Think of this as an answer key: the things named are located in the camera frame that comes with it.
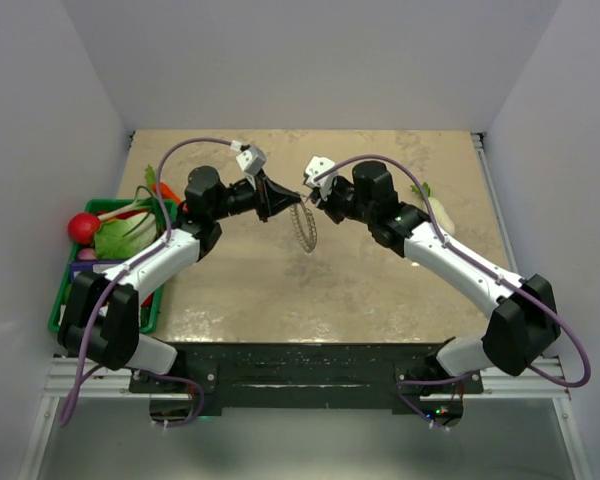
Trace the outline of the metal disc with keyrings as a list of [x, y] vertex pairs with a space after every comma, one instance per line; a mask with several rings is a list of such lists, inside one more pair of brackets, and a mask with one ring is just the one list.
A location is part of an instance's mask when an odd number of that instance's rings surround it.
[[306, 254], [311, 254], [318, 242], [317, 226], [309, 206], [308, 198], [302, 197], [298, 204], [290, 207], [290, 218], [295, 237]]

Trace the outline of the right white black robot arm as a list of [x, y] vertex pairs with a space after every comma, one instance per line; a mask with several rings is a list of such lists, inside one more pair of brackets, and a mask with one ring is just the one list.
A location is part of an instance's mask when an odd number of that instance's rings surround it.
[[518, 376], [559, 337], [546, 313], [555, 307], [548, 281], [524, 280], [436, 229], [429, 214], [399, 200], [383, 163], [363, 161], [346, 179], [333, 161], [315, 156], [304, 179], [311, 201], [334, 223], [365, 224], [376, 243], [430, 270], [487, 317], [483, 334], [453, 338], [437, 350], [425, 369], [432, 390], [449, 392], [461, 375], [489, 367]]

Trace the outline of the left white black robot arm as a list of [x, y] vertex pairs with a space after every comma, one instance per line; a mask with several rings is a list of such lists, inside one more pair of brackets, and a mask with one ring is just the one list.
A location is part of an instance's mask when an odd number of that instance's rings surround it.
[[140, 332], [141, 304], [215, 247], [222, 234], [220, 220], [253, 211], [267, 221], [301, 200], [265, 172], [224, 185], [215, 168], [193, 169], [170, 231], [102, 273], [85, 271], [75, 277], [57, 334], [59, 345], [110, 370], [152, 372], [163, 391], [180, 390], [187, 368], [176, 361], [175, 347]]

